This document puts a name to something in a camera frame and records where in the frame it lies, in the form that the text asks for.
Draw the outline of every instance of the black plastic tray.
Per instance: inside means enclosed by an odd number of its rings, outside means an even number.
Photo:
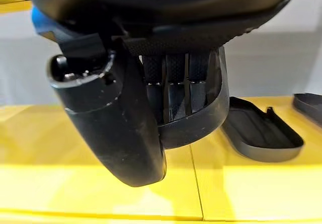
[[[239,153],[256,161],[287,161],[296,157],[304,145],[272,107],[265,113],[236,97],[230,98],[229,114],[222,128]]]
[[[293,106],[322,126],[322,96],[312,93],[294,94]]]

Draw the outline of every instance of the yellow table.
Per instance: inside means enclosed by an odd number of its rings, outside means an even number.
[[[322,220],[322,128],[291,97],[246,98],[275,112],[305,141],[298,157],[261,163],[238,154],[221,130],[192,144],[205,220]]]
[[[163,181],[132,188],[100,164],[60,107],[5,107],[0,121],[0,212],[202,220],[189,146],[166,152]]]
[[[296,112],[291,97],[247,100],[262,110],[273,106],[303,137],[297,158],[274,164],[249,160],[217,130],[167,151],[166,178],[141,188],[110,174],[60,107],[5,107],[0,223],[322,222],[322,128]]]

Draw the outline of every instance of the white wall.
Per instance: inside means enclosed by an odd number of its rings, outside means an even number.
[[[45,77],[58,46],[37,36],[30,12],[0,16],[0,101],[56,104]],[[322,0],[293,0],[278,16],[226,44],[230,94],[322,94]]]

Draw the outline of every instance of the black handle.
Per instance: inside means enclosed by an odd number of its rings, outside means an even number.
[[[56,56],[48,77],[70,119],[106,168],[133,187],[160,181],[166,161],[141,65],[124,53],[111,53],[106,62],[100,69],[85,70],[84,64],[68,65],[64,56]]]

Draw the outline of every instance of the black cover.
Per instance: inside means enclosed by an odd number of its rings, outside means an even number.
[[[294,94],[293,106],[322,126],[322,96],[312,93]]]
[[[261,162],[281,162],[296,157],[303,139],[272,107],[262,112],[251,102],[231,97],[222,125],[232,146],[242,155]]]

